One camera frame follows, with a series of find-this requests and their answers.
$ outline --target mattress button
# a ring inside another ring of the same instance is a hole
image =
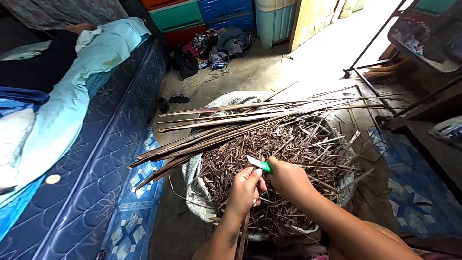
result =
[[[50,176],[47,177],[47,179],[45,180],[46,184],[55,184],[55,183],[58,183],[59,181],[61,180],[61,175],[59,174],[52,174]]]

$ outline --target green knife handle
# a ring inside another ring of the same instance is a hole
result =
[[[270,165],[267,162],[261,162],[261,169],[269,174],[273,174],[273,169],[271,169]]]

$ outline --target floral curtain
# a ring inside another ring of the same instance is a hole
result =
[[[127,18],[119,0],[0,0],[27,27],[64,29],[83,22],[101,25]]]

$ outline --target hand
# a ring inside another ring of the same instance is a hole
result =
[[[279,161],[272,156],[268,158],[267,163],[274,172],[273,175],[269,175],[271,184],[291,203],[299,204],[307,196],[319,194],[301,167],[289,162]]]
[[[252,206],[260,205],[260,194],[257,183],[262,191],[266,191],[265,180],[261,177],[261,169],[247,167],[234,177],[231,193],[226,205],[225,215],[235,215],[239,221],[244,219]]]
[[[66,25],[64,28],[68,31],[81,34],[83,31],[92,31],[96,29],[96,26],[91,25],[89,23],[81,23],[78,25]]]

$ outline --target knife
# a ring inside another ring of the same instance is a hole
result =
[[[255,165],[258,168],[261,168],[263,171],[268,172],[269,174],[273,174],[273,169],[271,169],[270,165],[267,162],[259,161],[252,156],[247,156],[247,160],[251,165]]]

